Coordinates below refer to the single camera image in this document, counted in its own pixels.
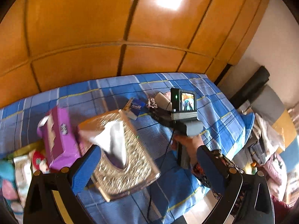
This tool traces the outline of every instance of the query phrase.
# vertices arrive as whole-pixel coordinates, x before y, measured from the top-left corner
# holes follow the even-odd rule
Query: camera screen
[[[192,93],[182,93],[182,111],[194,110],[194,95]]]

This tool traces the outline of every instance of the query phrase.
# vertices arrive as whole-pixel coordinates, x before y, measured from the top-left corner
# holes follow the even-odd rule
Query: patterned fabric
[[[245,173],[244,170],[242,170],[241,168],[239,168],[237,165],[235,165],[233,162],[231,162],[228,158],[226,158],[224,155],[222,155],[221,150],[213,150],[212,154],[221,159],[221,162],[229,169],[231,167],[235,168],[239,173]],[[207,176],[204,173],[204,170],[201,168],[200,164],[197,163],[196,165],[193,166],[192,168],[192,173],[195,175],[196,178],[198,178],[198,180],[207,188],[210,188],[213,192],[213,195],[216,199],[220,199],[220,197],[222,196],[221,194],[217,193],[213,188],[212,185],[210,183],[210,181],[208,180]],[[239,193],[239,197],[237,198],[232,210],[231,210],[231,215],[232,216],[236,216],[243,198],[244,198],[245,192],[241,191]]]
[[[244,146],[245,132],[252,125],[244,123],[206,75],[194,73],[155,73],[91,80],[15,102],[0,109],[0,158],[38,140],[38,122],[56,105],[68,108],[75,126],[97,114],[123,108],[131,97],[147,102],[148,97],[169,92],[171,87],[196,92],[198,118],[204,124],[201,137],[205,145],[210,150],[221,149],[232,159]],[[146,110],[132,124],[160,166],[171,130],[154,121]],[[160,178],[151,188],[150,220],[147,220],[148,188],[109,203],[94,187],[79,193],[78,197],[97,223],[172,223],[208,191],[190,170],[177,165],[171,150],[163,163]]]

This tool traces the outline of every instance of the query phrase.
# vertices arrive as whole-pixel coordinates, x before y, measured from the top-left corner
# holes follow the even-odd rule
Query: sequined tissue box
[[[110,111],[93,117],[79,124],[81,135],[79,148],[84,155],[92,145],[80,132],[101,132],[108,122],[119,120],[123,122],[126,148],[126,164],[123,169],[113,165],[102,150],[101,160],[94,170],[91,179],[104,199],[109,202],[153,183],[160,176],[160,170],[138,139],[137,132],[122,110]]]

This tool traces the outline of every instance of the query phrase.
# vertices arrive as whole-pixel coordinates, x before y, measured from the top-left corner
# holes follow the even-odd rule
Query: screw
[[[235,174],[237,172],[237,170],[235,168],[231,167],[229,169],[229,172],[232,173],[232,174]]]
[[[258,171],[258,176],[263,177],[264,173],[262,171]]]
[[[39,170],[36,170],[35,172],[34,172],[34,176],[38,176],[38,175],[40,175],[40,171]]]
[[[68,167],[63,167],[63,168],[60,170],[60,172],[62,172],[62,173],[67,173],[68,170],[69,170]]]

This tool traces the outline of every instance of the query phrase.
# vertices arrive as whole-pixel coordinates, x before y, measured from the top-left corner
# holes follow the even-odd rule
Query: wooden floor
[[[184,214],[187,224],[201,224],[211,212],[216,202],[217,200],[214,198],[212,191],[209,191],[201,201]],[[230,215],[225,224],[231,224],[233,220],[234,218]]]

